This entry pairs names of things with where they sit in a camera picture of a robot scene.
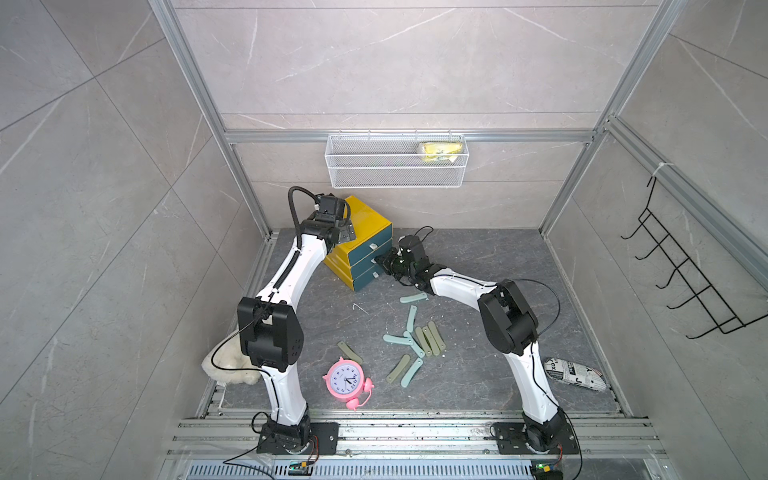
marble tile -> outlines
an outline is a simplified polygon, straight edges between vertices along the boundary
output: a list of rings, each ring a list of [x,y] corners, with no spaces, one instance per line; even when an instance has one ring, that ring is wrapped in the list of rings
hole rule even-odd
[[[163,38],[146,0],[43,3],[96,75]]]
[[[412,231],[395,228],[393,235],[397,239]],[[292,242],[293,229],[281,230],[267,278],[277,271]],[[541,336],[541,354],[599,366],[537,230],[437,229],[429,235],[425,248],[432,261],[475,278],[524,277],[552,286],[563,301],[562,312],[552,329]],[[520,288],[536,312],[540,328],[545,328],[557,312],[557,300],[543,286],[534,283],[520,282]],[[318,409],[343,409],[343,405],[328,394],[322,375],[339,358],[336,344],[344,339],[363,357],[365,373],[376,384],[376,394],[367,409],[521,409],[520,394],[509,365],[485,338],[477,311],[437,296],[416,303],[415,324],[423,326],[429,320],[435,321],[448,346],[445,356],[426,358],[407,389],[382,380],[400,357],[410,352],[408,347],[384,343],[381,335],[402,334],[409,306],[402,305],[399,297],[414,292],[412,287],[399,285],[390,276],[381,276],[359,292],[353,292],[325,265],[315,270],[296,310],[305,337],[312,339],[305,343],[298,363],[307,402]],[[353,303],[362,310],[354,309]],[[567,410],[615,411],[613,395],[608,391],[590,392],[556,382],[551,387]],[[267,404],[262,383],[228,385],[224,394],[223,406],[227,408],[260,409]]]
[[[563,181],[581,142],[472,142],[465,182]]]
[[[213,138],[179,177],[174,191],[218,249],[243,203],[243,195]]]
[[[673,267],[661,253],[646,260],[634,258],[652,248],[647,233],[639,232],[629,241],[620,238],[637,226],[637,215],[650,190],[645,187],[648,178],[647,170],[622,146],[610,142],[592,162],[574,198],[629,279],[742,466],[750,476],[759,477],[763,462],[760,444],[768,442],[768,420],[761,414],[768,410],[764,395],[768,380],[762,374],[762,366],[768,362],[768,319],[728,335],[711,333],[696,340],[685,337],[713,326],[707,313],[695,300],[679,310],[669,310],[667,305],[680,304],[690,290],[678,275],[666,289],[655,286],[666,282]],[[660,184],[654,188],[650,208],[737,314],[748,321],[768,313],[768,293]],[[680,252],[669,240],[664,246],[672,254]],[[682,271],[697,289],[706,285],[695,269]],[[704,298],[719,319],[730,318],[716,296]]]
[[[242,295],[216,255],[152,372],[103,478],[120,478],[125,472],[134,478],[157,477],[164,433],[180,419],[194,416],[208,382],[200,359],[229,331]]]
[[[223,113],[351,115],[600,111],[654,10],[235,8],[178,15]]]
[[[248,206],[245,202],[241,203],[227,235],[221,242],[219,255],[243,288],[250,280],[256,255],[263,241]]]
[[[167,41],[98,77],[171,184],[211,133]]]
[[[215,254],[170,192],[0,404],[0,476],[101,477]]]
[[[762,0],[692,0],[672,33],[762,75],[768,75],[768,4]]]
[[[668,37],[622,116],[768,245],[768,79]]]
[[[39,0],[0,12],[0,129],[91,77]]]
[[[236,129],[593,128],[599,111],[514,114],[222,114]]]
[[[167,191],[96,81],[0,132],[0,398]]]
[[[173,0],[176,8],[478,8],[659,5],[658,0]]]
[[[355,195],[395,227],[538,228],[562,182],[465,182],[459,188],[340,190],[332,189],[327,182],[256,182],[253,189],[272,228],[293,225],[286,193],[294,184],[316,193]],[[300,218],[306,218],[310,208],[309,198],[305,202],[297,196],[296,210]]]
[[[328,182],[324,143],[238,144],[248,178],[253,182]]]
[[[746,479],[677,357],[575,202],[568,202],[549,240],[632,414],[649,416],[680,476]]]

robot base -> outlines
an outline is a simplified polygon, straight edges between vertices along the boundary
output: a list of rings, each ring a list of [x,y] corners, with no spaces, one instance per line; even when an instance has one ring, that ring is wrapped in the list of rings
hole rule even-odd
[[[270,430],[269,423],[263,428]],[[320,455],[335,455],[336,444],[339,442],[339,424],[338,423],[310,423],[310,435],[309,438],[314,441],[314,435],[317,436],[319,443]],[[261,446],[256,450],[256,453],[273,453],[275,455],[285,455],[291,453],[293,450],[296,454],[310,452],[313,448],[311,442],[307,443],[307,447],[301,449],[287,449],[285,439],[281,438],[280,434],[272,432],[266,439],[260,440]]]
[[[578,454],[576,437],[569,424],[565,424],[557,435],[553,438],[554,447],[546,452],[537,452],[530,447],[528,436],[525,434],[524,422],[502,423],[497,422],[491,425],[491,433],[496,440],[498,452],[501,455],[527,455],[528,452],[539,454],[560,455],[558,443],[563,445],[563,455]]]

white wire basket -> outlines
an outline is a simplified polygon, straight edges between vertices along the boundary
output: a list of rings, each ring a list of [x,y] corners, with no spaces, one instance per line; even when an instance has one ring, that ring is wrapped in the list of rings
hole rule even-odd
[[[460,152],[426,157],[426,142],[462,144]],[[409,132],[333,134],[326,164],[333,188],[460,187],[469,150],[463,135]]]

black wire rack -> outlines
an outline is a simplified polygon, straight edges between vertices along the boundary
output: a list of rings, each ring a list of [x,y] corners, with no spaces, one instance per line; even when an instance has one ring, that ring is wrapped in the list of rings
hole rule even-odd
[[[692,293],[692,295],[687,300],[682,302],[680,305],[676,305],[676,306],[667,305],[667,308],[669,310],[676,310],[676,309],[679,309],[682,306],[686,305],[691,300],[695,299],[695,300],[697,300],[699,302],[699,304],[701,305],[701,308],[703,308],[704,311],[707,312],[707,315],[710,317],[712,322],[715,324],[714,327],[710,328],[709,330],[707,330],[704,333],[701,333],[700,335],[695,335],[695,336],[688,336],[688,335],[686,335],[686,337],[689,338],[689,339],[698,339],[698,338],[701,338],[701,337],[703,337],[703,336],[707,335],[708,333],[711,333],[711,332],[713,332],[715,330],[719,330],[721,333],[732,333],[732,332],[734,332],[734,331],[736,331],[738,329],[742,329],[745,326],[750,325],[751,323],[755,323],[757,320],[761,320],[761,319],[764,319],[764,318],[768,317],[768,313],[767,313],[767,314],[765,314],[765,315],[763,315],[761,317],[758,317],[758,318],[756,318],[754,320],[751,320],[749,322],[744,322],[741,318],[739,318],[739,316],[730,307],[728,302],[725,301],[725,299],[723,298],[722,295],[720,295],[720,292],[717,291],[717,288],[715,288],[715,286],[712,284],[712,282],[710,282],[710,280],[707,278],[707,276],[704,275],[704,272],[701,271],[701,268],[699,268],[699,266],[696,265],[696,262],[694,262],[694,260],[690,257],[690,255],[688,255],[688,252],[686,252],[685,249],[677,242],[677,240],[675,240],[675,238],[672,237],[672,234],[669,232],[669,230],[667,230],[667,228],[664,226],[664,224],[661,223],[661,220],[659,220],[658,217],[656,217],[656,215],[654,215],[654,213],[652,211],[650,211],[650,199],[654,195],[654,188],[656,187],[656,177],[651,177],[650,180],[648,181],[648,184],[645,187],[648,187],[649,185],[650,185],[650,193],[648,194],[648,202],[646,202],[645,209],[640,214],[640,216],[637,218],[637,221],[640,222],[640,225],[638,225],[637,228],[634,229],[634,232],[632,232],[632,234],[629,237],[621,237],[621,238],[624,239],[624,240],[629,240],[630,238],[634,237],[634,235],[638,231],[640,231],[641,228],[644,229],[648,233],[650,238],[652,238],[654,240],[654,242],[656,243],[656,246],[653,247],[652,249],[650,249],[650,252],[648,252],[645,256],[643,256],[643,257],[635,257],[635,258],[638,259],[638,260],[645,260],[653,252],[655,252],[656,250],[659,250],[659,251],[661,251],[664,254],[664,256],[667,258],[667,260],[670,261],[672,266],[674,266],[674,268],[672,269],[672,273],[670,274],[669,279],[667,279],[667,282],[664,285],[658,285],[657,284],[656,287],[659,288],[659,289],[667,288],[670,285],[670,283],[672,282],[672,279],[674,278],[675,273],[678,273],[680,275],[680,278],[683,279],[683,281],[687,285],[688,289]],[[646,225],[646,223],[649,220],[651,220],[651,219],[654,220],[656,222],[656,224],[658,224],[658,226],[664,231],[664,236],[661,237],[660,240],[656,238],[656,236],[650,231],[650,229]],[[676,245],[677,248],[680,249],[681,252],[683,252],[683,261],[681,261],[680,263],[675,263],[675,261],[672,260],[672,256],[670,255],[670,252],[668,252],[667,249],[664,248],[664,245],[663,245],[664,242],[667,242],[667,243],[672,242],[672,243],[674,243],[674,245]],[[694,269],[696,269],[696,271],[699,273],[699,275],[701,275],[701,278],[703,279],[703,283],[702,283],[703,284],[703,288],[699,288],[698,290],[694,289],[694,287],[691,286],[691,282],[683,274],[683,271],[680,270],[680,268],[682,268],[687,263],[689,263]],[[726,319],[726,320],[721,322],[721,321],[717,320],[714,317],[714,315],[711,313],[710,308],[707,307],[706,303],[704,302],[704,299],[702,299],[702,297],[701,297],[702,294],[704,294],[706,292],[709,292],[709,291],[714,293],[717,296],[717,299],[720,299],[720,301],[723,303],[723,305],[725,306],[725,308],[727,309],[727,312],[728,312],[728,315],[727,315],[729,317],[728,319]]]

dark gray work surface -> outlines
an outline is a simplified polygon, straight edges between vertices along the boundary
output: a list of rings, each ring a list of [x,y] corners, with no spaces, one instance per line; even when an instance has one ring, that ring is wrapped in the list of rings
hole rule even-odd
[[[412,230],[395,229],[395,240]],[[293,242],[293,229],[281,230],[266,278],[283,262]],[[592,345],[568,300],[557,267],[536,230],[436,230],[425,241],[432,262],[480,280],[499,281],[519,277],[540,280],[558,292],[562,312],[557,323],[540,338],[542,358],[557,356],[601,368]],[[557,301],[543,286],[520,282],[520,288],[539,319],[539,331],[554,318]],[[296,314],[304,329],[304,350],[298,362],[301,389],[314,409],[344,409],[329,393],[322,376],[339,360],[336,346],[346,341],[364,360],[366,376],[376,386],[365,409],[520,410],[522,402],[515,378],[504,356],[485,338],[480,314],[455,300],[430,296],[416,305],[415,324],[434,320],[448,351],[424,358],[408,388],[386,382],[386,376],[403,354],[411,361],[408,346],[391,345],[382,335],[402,336],[408,304],[401,296],[418,293],[381,276],[359,292],[353,292],[321,264],[304,290]],[[610,390],[592,392],[577,386],[551,382],[553,393],[566,411],[615,412]],[[228,385],[224,408],[258,409],[269,406],[263,383]]]

